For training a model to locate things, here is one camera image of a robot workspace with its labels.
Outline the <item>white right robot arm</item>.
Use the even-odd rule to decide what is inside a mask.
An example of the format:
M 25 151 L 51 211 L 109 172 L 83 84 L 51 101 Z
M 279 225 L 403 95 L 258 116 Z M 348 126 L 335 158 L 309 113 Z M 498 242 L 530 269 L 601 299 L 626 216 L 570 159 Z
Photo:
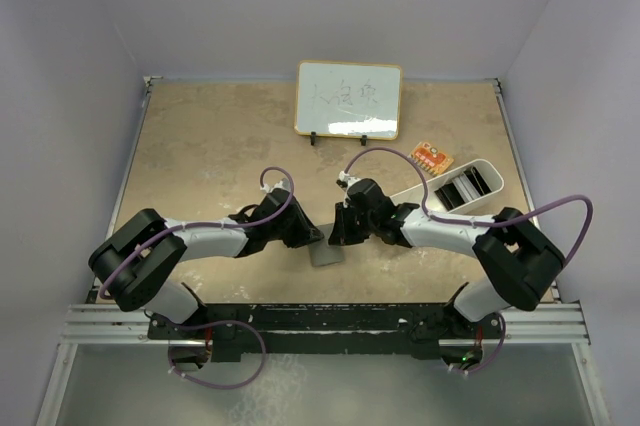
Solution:
M 405 248 L 436 248 L 479 261 L 485 278 L 454 295 L 446 329 L 467 337 L 486 316 L 514 307 L 533 311 L 565 265 L 560 250 L 522 213 L 503 208 L 495 216 L 424 212 L 416 203 L 394 204 L 376 181 L 343 174 L 344 200 L 335 204 L 328 243 L 350 246 L 370 236 Z

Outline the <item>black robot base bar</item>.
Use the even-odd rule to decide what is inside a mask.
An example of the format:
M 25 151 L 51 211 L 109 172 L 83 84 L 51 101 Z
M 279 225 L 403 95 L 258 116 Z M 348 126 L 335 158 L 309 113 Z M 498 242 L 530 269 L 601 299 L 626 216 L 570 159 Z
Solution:
M 245 354 L 405 355 L 475 366 L 486 340 L 503 342 L 499 314 L 469 322 L 446 303 L 204 304 L 193 324 L 147 311 L 148 335 L 181 362 L 237 362 Z

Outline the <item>grey card holder wallet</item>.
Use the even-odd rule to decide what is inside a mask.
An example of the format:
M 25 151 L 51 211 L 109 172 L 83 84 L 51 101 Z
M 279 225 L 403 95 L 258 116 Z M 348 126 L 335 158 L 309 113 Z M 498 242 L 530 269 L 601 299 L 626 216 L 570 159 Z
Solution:
M 317 242 L 308 246 L 311 266 L 314 268 L 342 263 L 345 260 L 341 247 Z

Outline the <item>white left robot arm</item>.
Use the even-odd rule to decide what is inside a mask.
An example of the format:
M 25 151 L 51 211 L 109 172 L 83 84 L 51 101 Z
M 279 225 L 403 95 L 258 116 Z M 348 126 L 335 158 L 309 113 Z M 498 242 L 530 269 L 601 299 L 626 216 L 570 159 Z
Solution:
M 210 257 L 244 258 L 280 241 L 292 249 L 324 239 L 290 192 L 275 187 L 259 204 L 213 222 L 185 223 L 146 208 L 134 215 L 89 257 L 88 265 L 124 312 L 145 309 L 170 321 L 184 338 L 202 333 L 204 304 L 183 283 L 170 279 L 175 267 Z

